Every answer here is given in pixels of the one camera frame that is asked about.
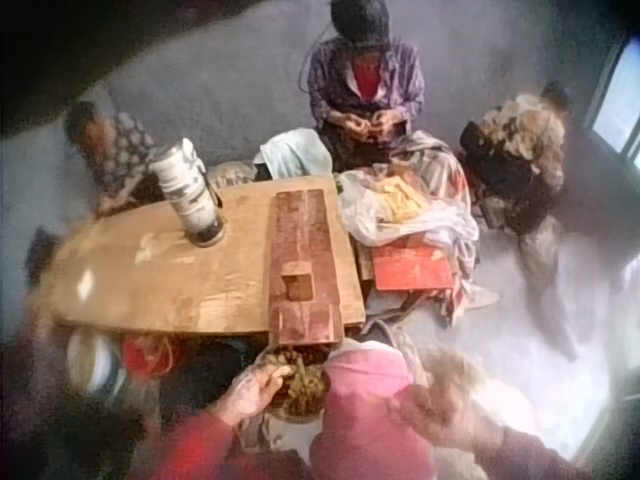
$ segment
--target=red wooden board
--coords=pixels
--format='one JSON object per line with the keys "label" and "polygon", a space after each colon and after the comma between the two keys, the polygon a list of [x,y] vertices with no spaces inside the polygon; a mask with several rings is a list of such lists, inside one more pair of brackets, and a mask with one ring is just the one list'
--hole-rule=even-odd
{"label": "red wooden board", "polygon": [[378,290],[453,288],[453,273],[446,254],[429,245],[411,248],[406,243],[406,240],[400,239],[372,249],[373,273]]}
{"label": "red wooden board", "polygon": [[[322,190],[278,193],[273,200],[275,228],[269,278],[269,343],[309,345],[344,337],[340,293]],[[314,298],[287,299],[282,265],[311,263]]]}

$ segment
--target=dark hair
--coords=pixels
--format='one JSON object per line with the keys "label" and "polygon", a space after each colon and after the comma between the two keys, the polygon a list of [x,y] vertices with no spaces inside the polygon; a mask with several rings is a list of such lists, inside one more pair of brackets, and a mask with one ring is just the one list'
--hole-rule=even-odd
{"label": "dark hair", "polygon": [[94,122],[98,118],[98,110],[91,102],[74,103],[64,119],[64,131],[71,143],[78,144],[84,135],[87,123]]}
{"label": "dark hair", "polygon": [[571,108],[569,94],[558,82],[548,82],[542,89],[541,96],[562,112],[568,112]]}
{"label": "dark hair", "polygon": [[331,0],[331,22],[355,48],[389,43],[389,10],[384,0]]}

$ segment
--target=metal thermos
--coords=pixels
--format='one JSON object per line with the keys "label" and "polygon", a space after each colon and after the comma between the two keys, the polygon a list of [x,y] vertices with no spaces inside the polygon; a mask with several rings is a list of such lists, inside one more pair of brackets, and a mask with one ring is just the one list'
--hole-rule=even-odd
{"label": "metal thermos", "polygon": [[151,168],[191,243],[208,247],[219,241],[224,236],[224,223],[216,205],[221,205],[193,144],[183,138],[173,147],[159,151]]}

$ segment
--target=window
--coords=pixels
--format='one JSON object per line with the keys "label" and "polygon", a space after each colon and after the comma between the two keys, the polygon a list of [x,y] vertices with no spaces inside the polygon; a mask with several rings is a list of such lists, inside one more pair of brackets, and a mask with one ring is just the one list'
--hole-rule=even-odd
{"label": "window", "polygon": [[592,129],[622,161],[640,169],[640,37],[619,50],[602,91]]}

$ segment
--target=pink headscarf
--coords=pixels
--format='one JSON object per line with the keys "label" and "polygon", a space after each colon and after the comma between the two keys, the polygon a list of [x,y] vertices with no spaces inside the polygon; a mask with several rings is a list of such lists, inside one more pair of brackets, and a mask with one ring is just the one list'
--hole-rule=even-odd
{"label": "pink headscarf", "polygon": [[323,429],[310,449],[318,480],[435,478],[431,445],[389,418],[386,399],[411,383],[391,350],[353,350],[325,364],[331,379]]}

